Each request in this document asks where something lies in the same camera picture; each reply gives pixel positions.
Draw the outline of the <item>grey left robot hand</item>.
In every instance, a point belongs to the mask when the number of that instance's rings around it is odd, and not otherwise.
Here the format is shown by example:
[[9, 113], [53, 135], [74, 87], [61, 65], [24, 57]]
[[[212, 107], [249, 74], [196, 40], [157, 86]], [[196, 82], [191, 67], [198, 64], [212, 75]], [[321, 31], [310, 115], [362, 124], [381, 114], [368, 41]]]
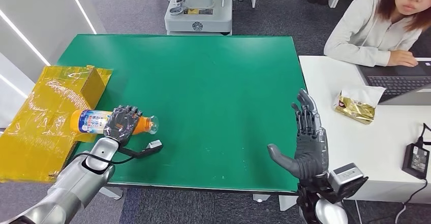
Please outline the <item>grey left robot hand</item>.
[[136, 128], [142, 111], [136, 106], [119, 105], [112, 111], [103, 129], [103, 135], [125, 146]]

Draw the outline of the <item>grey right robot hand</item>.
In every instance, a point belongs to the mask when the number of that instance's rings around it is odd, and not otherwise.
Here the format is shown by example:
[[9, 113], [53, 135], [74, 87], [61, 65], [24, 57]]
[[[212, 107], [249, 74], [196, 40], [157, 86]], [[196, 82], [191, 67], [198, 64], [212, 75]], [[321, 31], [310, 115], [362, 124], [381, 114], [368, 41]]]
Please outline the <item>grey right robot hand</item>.
[[328, 171], [328, 142], [314, 99], [304, 89], [297, 95], [300, 105], [293, 103], [297, 136], [294, 157], [282, 154], [275, 144], [268, 144], [271, 159], [291, 175], [306, 180]]

